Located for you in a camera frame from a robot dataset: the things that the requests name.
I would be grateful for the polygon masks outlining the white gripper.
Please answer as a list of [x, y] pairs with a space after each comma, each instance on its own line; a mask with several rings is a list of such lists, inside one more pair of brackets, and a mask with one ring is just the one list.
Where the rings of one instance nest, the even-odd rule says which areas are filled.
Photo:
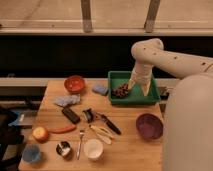
[[131, 73], [131, 79], [128, 81], [128, 90], [131, 90], [138, 83], [142, 84], [143, 94], [148, 95], [151, 85], [152, 68], [153, 66], [150, 64], [136, 63]]

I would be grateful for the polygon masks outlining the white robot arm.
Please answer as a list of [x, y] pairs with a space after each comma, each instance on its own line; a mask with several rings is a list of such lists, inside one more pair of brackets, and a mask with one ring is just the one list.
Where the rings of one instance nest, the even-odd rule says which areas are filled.
[[170, 52], [158, 39], [131, 47], [130, 83], [149, 90], [152, 68], [179, 79], [164, 115], [162, 171], [213, 171], [213, 58]]

